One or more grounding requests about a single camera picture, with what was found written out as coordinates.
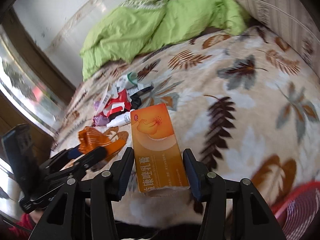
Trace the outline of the person left hand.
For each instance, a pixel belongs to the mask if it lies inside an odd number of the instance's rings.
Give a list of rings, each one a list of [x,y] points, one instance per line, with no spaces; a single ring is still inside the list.
[[[35,224],[37,224],[43,214],[44,214],[44,211],[42,209],[36,209],[36,210],[32,211],[31,213],[29,213],[29,216],[31,217],[33,222]]]

